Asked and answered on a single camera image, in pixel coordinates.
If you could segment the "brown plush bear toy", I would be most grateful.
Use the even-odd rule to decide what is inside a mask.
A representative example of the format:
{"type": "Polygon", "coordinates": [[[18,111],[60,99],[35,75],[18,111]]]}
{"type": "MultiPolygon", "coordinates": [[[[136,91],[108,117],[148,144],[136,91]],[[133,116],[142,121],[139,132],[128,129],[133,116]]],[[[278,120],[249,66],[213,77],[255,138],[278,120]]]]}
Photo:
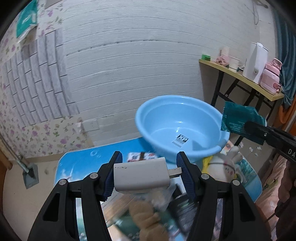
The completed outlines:
{"type": "Polygon", "coordinates": [[[132,201],[129,214],[140,229],[139,240],[169,240],[166,228],[160,223],[161,218],[154,207],[146,201],[132,201]]]}

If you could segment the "light blue plastic basin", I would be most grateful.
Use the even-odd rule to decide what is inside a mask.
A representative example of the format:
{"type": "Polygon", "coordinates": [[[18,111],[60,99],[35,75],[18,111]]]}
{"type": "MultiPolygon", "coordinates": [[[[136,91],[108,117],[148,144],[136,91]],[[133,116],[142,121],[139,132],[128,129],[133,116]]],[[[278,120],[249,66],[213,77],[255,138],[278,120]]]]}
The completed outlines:
{"type": "Polygon", "coordinates": [[[222,151],[230,134],[221,130],[222,114],[192,97],[163,95],[143,103],[135,115],[142,137],[159,157],[175,163],[178,152],[202,166],[203,158],[222,151]]]}

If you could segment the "dark teal foil packet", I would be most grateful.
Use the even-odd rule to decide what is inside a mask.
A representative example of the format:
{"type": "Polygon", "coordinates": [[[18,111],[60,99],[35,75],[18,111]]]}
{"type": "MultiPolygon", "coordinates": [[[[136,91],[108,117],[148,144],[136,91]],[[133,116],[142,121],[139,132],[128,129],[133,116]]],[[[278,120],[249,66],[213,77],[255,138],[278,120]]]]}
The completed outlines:
{"type": "Polygon", "coordinates": [[[254,107],[242,106],[234,102],[225,102],[221,130],[229,133],[238,134],[252,142],[263,145],[264,140],[255,136],[250,131],[246,131],[244,125],[248,122],[267,126],[266,119],[262,117],[254,107]]]}

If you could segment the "white electric kettle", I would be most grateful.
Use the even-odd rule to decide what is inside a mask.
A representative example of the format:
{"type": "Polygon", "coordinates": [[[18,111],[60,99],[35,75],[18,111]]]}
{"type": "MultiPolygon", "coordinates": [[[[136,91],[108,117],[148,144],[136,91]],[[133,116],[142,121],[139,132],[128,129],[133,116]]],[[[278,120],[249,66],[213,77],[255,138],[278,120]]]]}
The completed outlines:
{"type": "Polygon", "coordinates": [[[260,84],[260,78],[267,63],[267,58],[268,49],[261,43],[252,42],[242,75],[248,80],[260,84]]]}

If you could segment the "teal tissue pack on wall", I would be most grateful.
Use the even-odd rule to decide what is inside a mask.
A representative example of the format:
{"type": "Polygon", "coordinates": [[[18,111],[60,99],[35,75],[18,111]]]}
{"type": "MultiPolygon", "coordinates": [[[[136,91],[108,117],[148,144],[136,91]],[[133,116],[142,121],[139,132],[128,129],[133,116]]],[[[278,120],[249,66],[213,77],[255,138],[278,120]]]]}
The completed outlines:
{"type": "Polygon", "coordinates": [[[37,3],[38,1],[31,1],[19,14],[16,22],[16,38],[21,42],[32,30],[38,25],[37,22],[37,3]]]}

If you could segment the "green small box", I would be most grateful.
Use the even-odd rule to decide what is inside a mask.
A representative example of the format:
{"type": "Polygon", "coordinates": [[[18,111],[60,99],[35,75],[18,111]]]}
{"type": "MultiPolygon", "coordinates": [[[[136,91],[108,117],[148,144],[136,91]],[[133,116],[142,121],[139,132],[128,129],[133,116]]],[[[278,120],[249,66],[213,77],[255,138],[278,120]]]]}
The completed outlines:
{"type": "Polygon", "coordinates": [[[209,55],[205,55],[205,54],[202,54],[201,59],[202,59],[202,60],[205,60],[205,61],[211,61],[211,56],[209,56],[209,55]]]}

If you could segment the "yellow-topped side table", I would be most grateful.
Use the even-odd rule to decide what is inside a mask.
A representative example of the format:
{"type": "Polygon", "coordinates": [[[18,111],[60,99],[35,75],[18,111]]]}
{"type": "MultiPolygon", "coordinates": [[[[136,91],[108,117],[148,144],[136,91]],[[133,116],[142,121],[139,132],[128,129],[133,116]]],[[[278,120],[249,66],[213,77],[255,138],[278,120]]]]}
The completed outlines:
{"type": "Polygon", "coordinates": [[[220,65],[216,62],[200,59],[199,63],[218,70],[218,77],[217,77],[216,85],[214,88],[213,97],[212,97],[211,103],[210,103],[212,106],[216,105],[217,99],[219,97],[221,99],[223,99],[224,101],[231,102],[232,100],[229,98],[229,95],[236,87],[238,87],[239,89],[248,93],[248,98],[243,104],[244,106],[250,105],[251,102],[253,101],[253,99],[256,98],[257,102],[256,102],[255,109],[257,111],[260,110],[262,104],[265,104],[266,106],[268,106],[270,108],[270,111],[269,111],[267,118],[266,118],[267,120],[269,120],[269,118],[271,117],[271,114],[276,106],[277,101],[284,98],[283,93],[280,92],[275,95],[272,95],[271,93],[269,93],[268,91],[263,89],[260,85],[245,78],[242,74],[232,71],[232,70],[230,70],[230,68],[227,68],[227,67],[220,65]],[[226,92],[222,93],[220,91],[220,89],[222,86],[224,75],[226,75],[226,74],[233,77],[234,81],[228,87],[226,92]]]}

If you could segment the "white wall socket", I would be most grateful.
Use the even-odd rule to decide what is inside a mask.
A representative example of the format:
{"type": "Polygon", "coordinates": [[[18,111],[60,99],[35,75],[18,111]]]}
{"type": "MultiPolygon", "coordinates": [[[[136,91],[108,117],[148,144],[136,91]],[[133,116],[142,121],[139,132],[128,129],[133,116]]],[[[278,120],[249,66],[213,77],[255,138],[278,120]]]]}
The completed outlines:
{"type": "Polygon", "coordinates": [[[96,118],[83,121],[82,126],[86,132],[100,129],[99,122],[96,118]]]}

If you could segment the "pink small ornament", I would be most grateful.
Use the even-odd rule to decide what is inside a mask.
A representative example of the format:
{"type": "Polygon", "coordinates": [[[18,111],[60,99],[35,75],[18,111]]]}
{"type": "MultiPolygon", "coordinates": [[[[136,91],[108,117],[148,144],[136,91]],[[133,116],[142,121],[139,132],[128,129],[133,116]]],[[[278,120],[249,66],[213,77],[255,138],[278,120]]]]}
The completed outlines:
{"type": "Polygon", "coordinates": [[[222,66],[228,66],[229,65],[229,56],[220,55],[216,58],[215,62],[217,64],[220,64],[222,66]]]}

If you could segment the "tissue pack with brown band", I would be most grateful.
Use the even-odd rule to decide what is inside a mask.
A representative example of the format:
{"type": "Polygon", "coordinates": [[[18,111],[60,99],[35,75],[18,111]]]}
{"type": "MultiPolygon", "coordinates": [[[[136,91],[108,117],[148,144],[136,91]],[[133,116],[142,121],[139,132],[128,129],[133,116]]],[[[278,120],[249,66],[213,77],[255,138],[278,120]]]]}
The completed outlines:
{"type": "Polygon", "coordinates": [[[148,152],[130,152],[127,156],[127,162],[136,162],[142,160],[156,159],[158,156],[155,153],[148,152]]]}

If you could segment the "white USB wall charger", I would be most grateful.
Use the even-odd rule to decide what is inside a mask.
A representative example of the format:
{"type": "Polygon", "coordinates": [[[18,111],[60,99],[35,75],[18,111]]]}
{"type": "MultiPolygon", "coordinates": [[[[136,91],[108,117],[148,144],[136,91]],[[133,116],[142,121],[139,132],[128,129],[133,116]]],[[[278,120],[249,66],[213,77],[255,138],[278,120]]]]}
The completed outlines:
{"type": "Polygon", "coordinates": [[[147,193],[153,189],[167,188],[171,179],[182,174],[182,168],[168,169],[164,157],[116,163],[113,166],[114,188],[120,193],[147,193]]]}

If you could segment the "pink water bottle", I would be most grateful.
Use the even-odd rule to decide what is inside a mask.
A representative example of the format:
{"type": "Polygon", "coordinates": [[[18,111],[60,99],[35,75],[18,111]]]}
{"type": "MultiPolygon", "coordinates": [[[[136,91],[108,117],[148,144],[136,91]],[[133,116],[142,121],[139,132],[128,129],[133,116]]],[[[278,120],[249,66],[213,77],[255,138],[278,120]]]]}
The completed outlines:
{"type": "Polygon", "coordinates": [[[272,95],[280,92],[280,70],[281,61],[274,58],[271,62],[267,62],[260,77],[260,86],[272,95]]]}

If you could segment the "white bunny plush toy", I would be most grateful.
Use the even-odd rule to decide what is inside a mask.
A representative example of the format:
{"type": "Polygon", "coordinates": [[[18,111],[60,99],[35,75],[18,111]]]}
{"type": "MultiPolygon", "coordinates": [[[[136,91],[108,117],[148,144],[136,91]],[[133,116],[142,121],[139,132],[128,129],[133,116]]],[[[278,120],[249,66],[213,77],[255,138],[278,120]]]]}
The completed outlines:
{"type": "Polygon", "coordinates": [[[237,146],[233,146],[227,154],[215,154],[209,161],[207,174],[217,181],[230,183],[237,179],[241,183],[245,181],[238,162],[243,159],[237,146]]]}

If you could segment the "white candle roll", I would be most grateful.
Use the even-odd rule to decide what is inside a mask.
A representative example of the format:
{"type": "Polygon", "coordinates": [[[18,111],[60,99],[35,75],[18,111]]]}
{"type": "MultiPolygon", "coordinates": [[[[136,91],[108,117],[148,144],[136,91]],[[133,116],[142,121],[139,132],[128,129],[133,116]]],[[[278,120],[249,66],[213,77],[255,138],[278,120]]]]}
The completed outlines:
{"type": "Polygon", "coordinates": [[[221,49],[221,56],[229,57],[230,48],[225,46],[221,49]]]}

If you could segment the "teal curtain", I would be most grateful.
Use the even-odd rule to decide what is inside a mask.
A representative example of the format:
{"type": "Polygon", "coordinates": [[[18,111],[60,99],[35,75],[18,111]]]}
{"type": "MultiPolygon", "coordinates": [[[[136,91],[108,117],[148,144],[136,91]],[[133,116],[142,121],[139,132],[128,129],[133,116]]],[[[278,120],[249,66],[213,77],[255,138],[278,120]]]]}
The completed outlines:
{"type": "Polygon", "coordinates": [[[295,98],[295,34],[283,17],[273,9],[278,59],[282,63],[280,84],[285,95],[283,105],[289,108],[295,98]]]}

